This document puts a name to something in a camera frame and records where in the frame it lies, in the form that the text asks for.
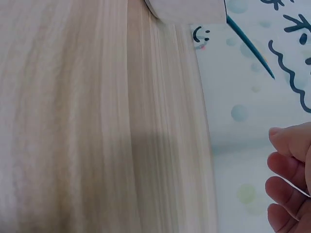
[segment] blue line drawing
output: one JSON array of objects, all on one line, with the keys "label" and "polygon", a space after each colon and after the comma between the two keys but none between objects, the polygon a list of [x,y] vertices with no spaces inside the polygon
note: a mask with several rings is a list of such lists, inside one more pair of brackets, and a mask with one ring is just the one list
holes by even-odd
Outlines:
[{"label": "blue line drawing", "polygon": [[[290,17],[288,15],[283,15],[284,18],[286,18],[287,20],[289,20],[289,21],[291,21],[291,22],[296,24],[295,26],[284,28],[284,31],[287,32],[287,33],[292,33],[292,32],[295,32],[295,31],[298,31],[298,30],[301,30],[301,29],[307,29],[311,33],[311,25],[306,20],[306,18],[302,14],[299,14],[298,16],[300,18],[300,21],[298,19]],[[301,45],[305,45],[307,40],[308,40],[308,35],[305,34],[305,33],[302,33],[302,35],[301,35],[301,37],[299,39],[300,44]],[[306,62],[307,65],[311,65],[310,60],[311,60],[311,57],[306,59],[305,62]]]},{"label": "blue line drawing", "polygon": [[266,4],[274,4],[274,9],[276,11],[278,11],[278,5],[285,6],[285,4],[283,3],[283,0],[260,0],[260,1]]},{"label": "blue line drawing", "polygon": [[296,76],[296,73],[290,69],[288,69],[284,63],[283,63],[283,57],[284,55],[280,52],[277,52],[276,50],[274,50],[273,48],[273,40],[270,40],[269,41],[269,44],[268,44],[268,47],[269,47],[269,50],[277,56],[277,62],[278,62],[278,65],[280,66],[280,68],[282,70],[284,70],[286,73],[288,73],[290,75],[290,86],[291,86],[291,89],[295,92],[295,93],[298,93],[300,95],[300,104],[301,104],[301,107],[303,108],[303,110],[305,110],[307,113],[311,113],[311,109],[308,108],[306,106],[306,103],[305,103],[305,95],[306,95],[306,92],[304,90],[301,90],[301,89],[298,89],[296,88],[295,84],[294,84],[294,80],[295,80],[295,76]]}]

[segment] fingernail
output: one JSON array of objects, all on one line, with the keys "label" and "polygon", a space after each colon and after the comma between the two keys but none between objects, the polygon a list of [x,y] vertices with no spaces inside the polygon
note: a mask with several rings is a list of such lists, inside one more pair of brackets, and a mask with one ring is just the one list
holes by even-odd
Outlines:
[{"label": "fingernail", "polygon": [[271,129],[269,129],[269,135],[273,136],[273,135],[277,134],[278,132],[280,132],[281,130],[282,130],[282,128],[273,127]]}]

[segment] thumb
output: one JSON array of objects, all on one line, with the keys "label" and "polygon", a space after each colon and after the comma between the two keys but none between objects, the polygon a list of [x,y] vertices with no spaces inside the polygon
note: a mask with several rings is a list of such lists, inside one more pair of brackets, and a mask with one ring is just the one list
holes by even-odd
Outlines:
[{"label": "thumb", "polygon": [[279,154],[306,162],[311,156],[311,122],[285,129],[271,128],[269,139]]},{"label": "thumb", "polygon": [[294,233],[311,233],[311,214],[302,216]]}]

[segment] light blue polka dot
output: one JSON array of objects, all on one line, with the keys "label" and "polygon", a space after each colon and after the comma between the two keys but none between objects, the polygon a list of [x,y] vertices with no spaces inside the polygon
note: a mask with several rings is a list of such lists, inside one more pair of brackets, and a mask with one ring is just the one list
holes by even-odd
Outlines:
[{"label": "light blue polka dot", "polygon": [[288,85],[290,85],[290,75],[288,73],[284,73],[285,81]]},{"label": "light blue polka dot", "polygon": [[308,76],[306,75],[305,78],[300,77],[299,79],[296,77],[294,83],[298,89],[304,90],[308,84]]},{"label": "light blue polka dot", "polygon": [[[285,77],[286,83],[290,85],[290,75],[288,73],[285,73],[284,77]],[[309,82],[309,77],[307,75],[299,76],[299,77],[297,75],[295,76],[294,84],[295,84],[295,87],[298,89],[304,90],[308,82]]]},{"label": "light blue polka dot", "polygon": [[225,42],[228,46],[231,47],[237,44],[237,40],[235,38],[228,38]]},{"label": "light blue polka dot", "polygon": [[248,9],[247,0],[230,0],[227,4],[227,9],[236,14],[242,14]]},{"label": "light blue polka dot", "polygon": [[259,22],[259,25],[262,26],[263,28],[270,28],[271,27],[271,22],[269,22],[269,21],[261,21],[261,22]]},{"label": "light blue polka dot", "polygon": [[[260,43],[257,40],[253,40],[252,42],[254,43],[255,47],[259,50],[260,53],[264,51],[264,46],[262,45],[262,43]],[[241,44],[240,51],[242,55],[246,58],[253,59],[253,60],[257,59],[256,56],[253,54],[253,52],[244,43]]]},{"label": "light blue polka dot", "polygon": [[263,71],[263,66],[261,63],[257,62],[257,63],[253,63],[251,65],[251,70],[255,73],[260,73]]},{"label": "light blue polka dot", "polygon": [[244,105],[237,104],[231,110],[231,116],[236,122],[244,122],[248,119],[248,111]]}]

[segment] white patterned surface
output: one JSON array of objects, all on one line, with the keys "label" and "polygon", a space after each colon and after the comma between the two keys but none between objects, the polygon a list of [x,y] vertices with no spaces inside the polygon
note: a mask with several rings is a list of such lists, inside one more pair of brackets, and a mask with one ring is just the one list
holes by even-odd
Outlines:
[{"label": "white patterned surface", "polygon": [[[275,80],[228,26],[192,26],[193,31],[202,26],[197,33],[200,42],[194,44],[214,153],[220,233],[273,232],[266,213],[271,200],[264,190],[272,175],[266,159],[274,150],[268,130],[311,121],[300,95],[289,85],[289,75],[268,47],[273,40],[274,49],[284,54],[284,65],[295,72],[294,84],[306,92],[304,100],[311,108],[311,66],[305,62],[311,57],[311,31],[285,32],[295,23],[283,16],[299,21],[301,14],[311,23],[311,1],[282,2],[285,6],[273,0],[226,1],[227,13],[263,53]],[[304,45],[299,42],[303,33]],[[253,187],[244,193],[250,195],[247,204],[237,196],[245,184]]]}]

